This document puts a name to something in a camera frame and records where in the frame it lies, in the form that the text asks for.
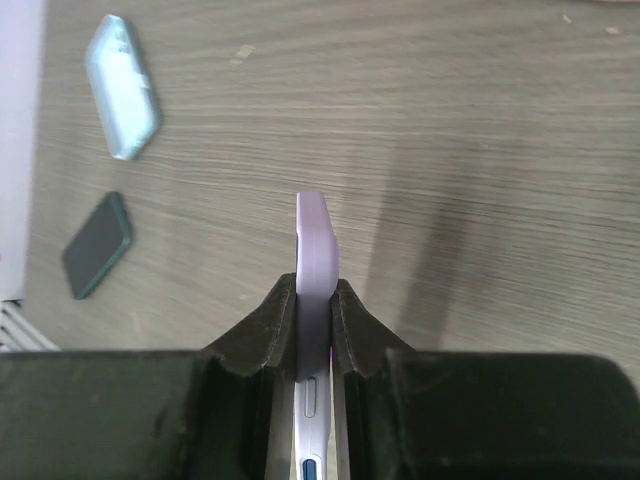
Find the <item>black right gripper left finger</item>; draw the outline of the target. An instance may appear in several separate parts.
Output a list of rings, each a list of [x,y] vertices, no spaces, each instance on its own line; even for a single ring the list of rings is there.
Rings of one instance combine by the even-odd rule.
[[[285,479],[295,278],[199,350],[5,353],[5,479]]]

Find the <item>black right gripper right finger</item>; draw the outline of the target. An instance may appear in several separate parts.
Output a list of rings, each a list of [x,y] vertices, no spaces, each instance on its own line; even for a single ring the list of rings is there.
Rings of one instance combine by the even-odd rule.
[[[639,396],[613,361],[419,351],[340,281],[331,301],[342,479],[635,479]]]

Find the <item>lilac phone case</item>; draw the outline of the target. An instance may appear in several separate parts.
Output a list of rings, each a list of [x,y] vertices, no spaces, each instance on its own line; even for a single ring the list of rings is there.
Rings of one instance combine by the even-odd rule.
[[[339,276],[339,252],[325,197],[318,191],[296,198],[296,374],[294,452],[313,458],[328,477],[331,429],[331,298]]]

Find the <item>dark green smartphone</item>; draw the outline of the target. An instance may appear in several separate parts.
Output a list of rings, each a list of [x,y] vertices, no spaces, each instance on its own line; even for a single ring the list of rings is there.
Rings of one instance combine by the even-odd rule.
[[[129,250],[133,225],[124,197],[110,191],[96,206],[62,253],[62,264],[73,298],[91,295]]]

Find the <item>light blue phone case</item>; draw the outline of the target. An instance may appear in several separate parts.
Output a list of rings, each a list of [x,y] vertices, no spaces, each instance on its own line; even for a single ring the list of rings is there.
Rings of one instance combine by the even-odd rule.
[[[110,155],[136,158],[158,131],[161,114],[131,23],[106,15],[86,49],[85,67]]]

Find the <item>blue smartphone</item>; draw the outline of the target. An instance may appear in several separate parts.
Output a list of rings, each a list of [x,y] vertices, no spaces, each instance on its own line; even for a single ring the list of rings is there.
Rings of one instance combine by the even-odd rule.
[[[301,461],[301,479],[302,480],[320,480],[321,469],[313,458],[307,458]]]

